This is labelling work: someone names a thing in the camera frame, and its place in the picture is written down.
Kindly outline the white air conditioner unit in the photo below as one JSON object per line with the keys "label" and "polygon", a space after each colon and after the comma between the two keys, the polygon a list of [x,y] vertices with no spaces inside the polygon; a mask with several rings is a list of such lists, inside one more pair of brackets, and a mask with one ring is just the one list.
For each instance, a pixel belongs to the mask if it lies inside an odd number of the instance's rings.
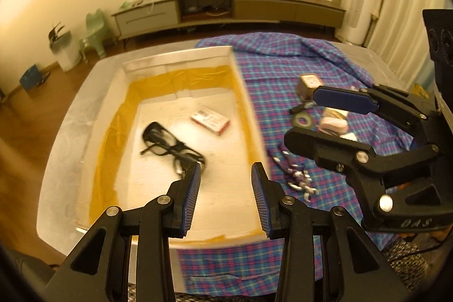
{"label": "white air conditioner unit", "polygon": [[351,9],[345,19],[343,39],[346,43],[361,45],[366,37],[372,20],[374,0],[362,0],[362,5]]}

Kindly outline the red white small box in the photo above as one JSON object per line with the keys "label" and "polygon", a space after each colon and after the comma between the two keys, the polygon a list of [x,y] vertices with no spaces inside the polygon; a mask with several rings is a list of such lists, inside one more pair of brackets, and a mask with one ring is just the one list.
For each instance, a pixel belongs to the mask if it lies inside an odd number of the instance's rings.
{"label": "red white small box", "polygon": [[206,106],[192,113],[191,120],[217,136],[220,136],[230,125],[227,117]]}

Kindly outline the pink white small case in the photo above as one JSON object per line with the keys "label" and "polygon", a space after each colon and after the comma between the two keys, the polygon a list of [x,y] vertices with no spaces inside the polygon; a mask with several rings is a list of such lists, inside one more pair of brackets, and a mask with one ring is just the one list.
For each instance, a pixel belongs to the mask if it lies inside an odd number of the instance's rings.
{"label": "pink white small case", "polygon": [[318,124],[319,131],[341,136],[349,130],[348,121],[337,117],[322,117]]}

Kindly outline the black safety glasses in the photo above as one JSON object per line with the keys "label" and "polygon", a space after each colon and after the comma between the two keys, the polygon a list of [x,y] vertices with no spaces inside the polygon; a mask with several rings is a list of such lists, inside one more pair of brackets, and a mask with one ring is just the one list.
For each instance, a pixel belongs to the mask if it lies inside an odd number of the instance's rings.
{"label": "black safety glasses", "polygon": [[141,137],[146,147],[140,151],[140,155],[152,153],[161,157],[171,156],[173,158],[174,171],[180,177],[186,174],[193,163],[199,165],[201,173],[206,169],[207,161],[205,156],[179,140],[159,122],[150,123],[144,129]]}

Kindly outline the green plastic stool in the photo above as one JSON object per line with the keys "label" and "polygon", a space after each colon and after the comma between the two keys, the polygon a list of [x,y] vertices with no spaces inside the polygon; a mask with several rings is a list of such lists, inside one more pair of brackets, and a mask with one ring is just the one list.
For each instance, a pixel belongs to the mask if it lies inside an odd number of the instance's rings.
{"label": "green plastic stool", "polygon": [[86,16],[86,31],[79,39],[79,49],[83,61],[87,62],[85,50],[92,48],[96,51],[100,59],[107,56],[103,46],[103,41],[110,35],[110,28],[105,20],[104,13],[99,8],[94,13],[88,13]]}

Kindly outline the brown square small box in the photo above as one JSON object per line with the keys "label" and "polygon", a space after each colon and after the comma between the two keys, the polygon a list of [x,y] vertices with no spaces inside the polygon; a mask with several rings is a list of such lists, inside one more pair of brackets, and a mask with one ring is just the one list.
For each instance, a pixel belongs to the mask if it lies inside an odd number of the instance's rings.
{"label": "brown square small box", "polygon": [[322,80],[316,74],[301,74],[296,86],[300,100],[311,100],[316,88],[322,86]]}

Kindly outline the long tv cabinet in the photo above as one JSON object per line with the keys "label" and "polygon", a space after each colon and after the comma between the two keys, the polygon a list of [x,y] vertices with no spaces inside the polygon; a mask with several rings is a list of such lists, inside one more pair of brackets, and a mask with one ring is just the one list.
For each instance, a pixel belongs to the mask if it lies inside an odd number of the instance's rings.
{"label": "long tv cabinet", "polygon": [[136,0],[112,17],[119,38],[159,31],[243,23],[293,23],[339,28],[345,10],[323,0]]}

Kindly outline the white foam box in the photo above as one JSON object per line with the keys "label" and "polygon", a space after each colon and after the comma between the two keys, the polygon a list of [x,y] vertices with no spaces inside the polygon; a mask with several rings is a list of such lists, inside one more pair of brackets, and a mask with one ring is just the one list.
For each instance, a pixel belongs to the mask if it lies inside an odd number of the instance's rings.
{"label": "white foam box", "polygon": [[176,248],[263,241],[251,167],[265,162],[258,119],[230,46],[127,61],[116,69],[87,141],[76,222],[139,208],[200,167],[191,228]]}

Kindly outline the grey tape roll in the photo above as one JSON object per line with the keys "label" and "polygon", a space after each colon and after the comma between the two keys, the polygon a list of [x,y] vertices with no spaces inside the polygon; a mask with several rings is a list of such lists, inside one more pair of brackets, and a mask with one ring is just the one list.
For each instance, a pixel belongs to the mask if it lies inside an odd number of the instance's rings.
{"label": "grey tape roll", "polygon": [[313,118],[305,111],[292,114],[291,122],[297,128],[311,129],[313,127]]}

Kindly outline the white trash bin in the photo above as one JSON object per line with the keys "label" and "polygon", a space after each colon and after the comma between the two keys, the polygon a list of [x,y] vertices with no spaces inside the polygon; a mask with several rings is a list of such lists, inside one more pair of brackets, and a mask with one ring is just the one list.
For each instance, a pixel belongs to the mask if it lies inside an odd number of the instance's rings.
{"label": "white trash bin", "polygon": [[48,33],[49,48],[64,72],[76,67],[81,61],[78,43],[70,31],[58,22]]}

